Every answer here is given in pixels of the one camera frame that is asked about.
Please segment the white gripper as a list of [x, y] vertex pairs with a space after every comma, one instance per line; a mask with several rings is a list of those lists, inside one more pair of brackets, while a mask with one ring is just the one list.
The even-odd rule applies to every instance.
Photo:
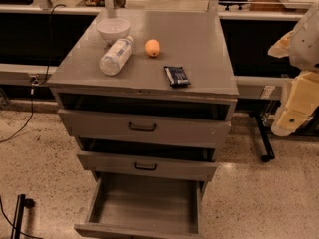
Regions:
[[274, 58], [289, 56], [292, 66], [301, 72], [284, 85], [281, 105], [277, 109], [271, 131], [288, 136], [300, 128], [319, 107], [319, 4], [313, 3], [293, 32], [282, 36], [268, 50]]

